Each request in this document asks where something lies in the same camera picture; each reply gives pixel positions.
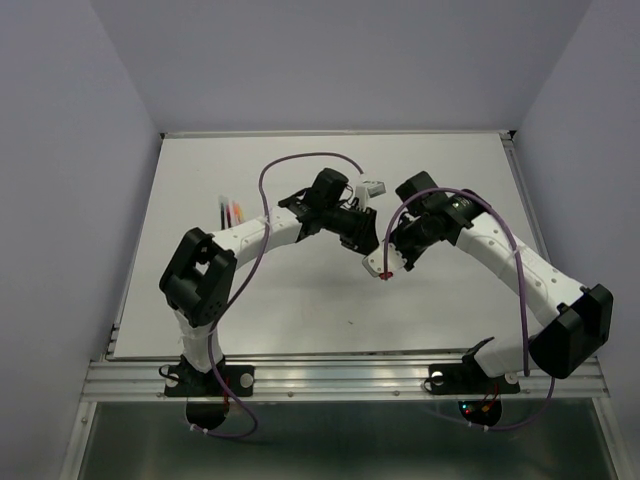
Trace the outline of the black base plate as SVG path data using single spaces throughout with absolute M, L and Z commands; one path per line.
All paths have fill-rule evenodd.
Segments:
M 164 395 L 169 398 L 221 397 L 225 394 L 212 371 L 202 373 L 185 362 L 161 365 L 158 373 L 165 381 Z M 223 365 L 219 373 L 236 396 L 246 398 L 253 395 L 253 365 Z
M 490 378 L 475 363 L 436 363 L 428 367 L 423 389 L 433 395 L 517 394 L 518 381 L 509 383 L 504 376 Z

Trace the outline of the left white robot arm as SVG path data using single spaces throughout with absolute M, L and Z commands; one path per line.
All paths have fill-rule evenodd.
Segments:
M 178 322 L 183 342 L 180 362 L 162 367 L 168 387 L 190 387 L 215 392 L 222 382 L 217 324 L 240 292 L 232 287 L 236 271 L 247 263 L 258 265 L 275 249 L 298 243 L 326 230 L 341 245 L 359 255 L 379 245 L 376 212 L 371 199 L 385 193 L 380 181 L 361 179 L 352 199 L 340 172 L 325 168 L 313 184 L 278 202 L 266 214 L 226 230 L 206 233 L 189 230 L 182 238 L 159 282 Z

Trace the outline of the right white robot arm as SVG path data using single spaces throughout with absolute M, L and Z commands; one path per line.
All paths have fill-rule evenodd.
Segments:
M 609 338 L 613 294 L 565 275 L 515 236 L 483 198 L 438 186 L 420 172 L 396 189 L 394 212 L 381 246 L 381 279 L 411 270 L 438 242 L 448 242 L 486 267 L 519 301 L 520 332 L 488 337 L 464 355 L 460 378 L 482 390 L 495 378 L 536 366 L 555 379 L 569 377 Z

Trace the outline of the aluminium mounting rail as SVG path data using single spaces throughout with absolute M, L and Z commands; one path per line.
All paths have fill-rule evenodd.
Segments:
M 435 363 L 454 355 L 258 356 L 228 358 L 252 365 L 248 402 L 435 401 L 424 380 Z M 81 399 L 85 402 L 171 402 L 158 375 L 161 361 L 100 361 L 90 364 Z

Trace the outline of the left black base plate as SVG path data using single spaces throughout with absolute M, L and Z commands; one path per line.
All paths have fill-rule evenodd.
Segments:
M 202 373 L 185 362 L 161 365 L 158 373 L 165 381 L 164 395 L 169 398 L 221 397 L 225 394 L 212 371 Z M 246 398 L 253 395 L 253 365 L 223 365 L 219 373 L 236 396 Z

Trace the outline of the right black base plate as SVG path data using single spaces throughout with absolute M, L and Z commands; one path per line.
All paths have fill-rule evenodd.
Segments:
M 428 367 L 423 389 L 433 395 L 517 394 L 518 381 L 509 383 L 504 376 L 490 378 L 475 363 L 436 363 Z

